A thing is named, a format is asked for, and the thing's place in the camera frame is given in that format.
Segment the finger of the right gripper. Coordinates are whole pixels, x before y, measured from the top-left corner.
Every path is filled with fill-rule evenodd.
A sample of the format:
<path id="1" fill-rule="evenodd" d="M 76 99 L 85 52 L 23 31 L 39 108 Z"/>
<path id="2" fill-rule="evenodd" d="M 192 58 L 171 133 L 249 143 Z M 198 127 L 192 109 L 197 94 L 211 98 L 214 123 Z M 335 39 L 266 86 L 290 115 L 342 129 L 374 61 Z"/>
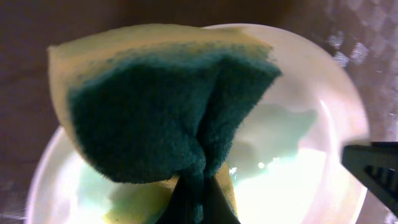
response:
<path id="1" fill-rule="evenodd" d="M 342 165 L 397 215 L 397 143 L 343 147 Z"/>

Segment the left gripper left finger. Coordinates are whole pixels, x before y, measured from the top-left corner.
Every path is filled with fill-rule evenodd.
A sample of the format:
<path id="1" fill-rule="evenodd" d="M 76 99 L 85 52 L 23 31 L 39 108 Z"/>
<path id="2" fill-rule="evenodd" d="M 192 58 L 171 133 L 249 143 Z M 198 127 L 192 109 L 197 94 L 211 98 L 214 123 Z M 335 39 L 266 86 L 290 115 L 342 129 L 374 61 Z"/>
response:
<path id="1" fill-rule="evenodd" d="M 156 224 L 192 224 L 192 192 L 183 177 L 178 179 L 169 204 Z"/>

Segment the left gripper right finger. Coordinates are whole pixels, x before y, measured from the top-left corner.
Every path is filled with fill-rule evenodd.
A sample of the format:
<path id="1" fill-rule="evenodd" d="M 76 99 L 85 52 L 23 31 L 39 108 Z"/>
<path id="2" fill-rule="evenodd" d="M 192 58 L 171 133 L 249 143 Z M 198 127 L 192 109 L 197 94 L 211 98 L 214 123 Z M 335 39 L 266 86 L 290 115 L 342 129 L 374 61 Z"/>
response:
<path id="1" fill-rule="evenodd" d="M 240 224 L 230 209 L 221 187 L 215 177 L 205 179 L 203 200 L 204 224 Z"/>

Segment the white plate with green stain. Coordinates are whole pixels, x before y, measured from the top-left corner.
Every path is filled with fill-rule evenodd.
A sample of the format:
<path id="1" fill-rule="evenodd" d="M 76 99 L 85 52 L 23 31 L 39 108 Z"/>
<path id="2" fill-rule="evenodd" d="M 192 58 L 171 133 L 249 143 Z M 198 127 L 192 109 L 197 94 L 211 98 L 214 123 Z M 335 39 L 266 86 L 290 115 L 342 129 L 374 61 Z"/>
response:
<path id="1" fill-rule="evenodd" d="M 368 144 L 363 102 L 348 74 L 313 42 L 255 24 L 223 24 L 272 47 L 282 70 L 239 128 L 217 178 L 241 223 L 355 223 L 366 188 L 342 165 L 345 144 Z M 176 179 L 118 184 L 94 171 L 62 128 L 27 201 L 28 224 L 154 223 Z"/>

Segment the green yellow sponge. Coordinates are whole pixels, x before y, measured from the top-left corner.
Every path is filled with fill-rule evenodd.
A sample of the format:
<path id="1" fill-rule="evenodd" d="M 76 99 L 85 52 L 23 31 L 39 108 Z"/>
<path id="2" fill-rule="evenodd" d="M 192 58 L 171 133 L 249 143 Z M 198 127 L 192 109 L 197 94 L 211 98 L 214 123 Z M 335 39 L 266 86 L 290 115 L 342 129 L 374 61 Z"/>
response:
<path id="1" fill-rule="evenodd" d="M 282 74 L 271 50 L 238 30 L 113 29 L 48 48 L 52 104 L 94 170 L 129 184 L 183 177 L 203 223 L 205 179 Z"/>

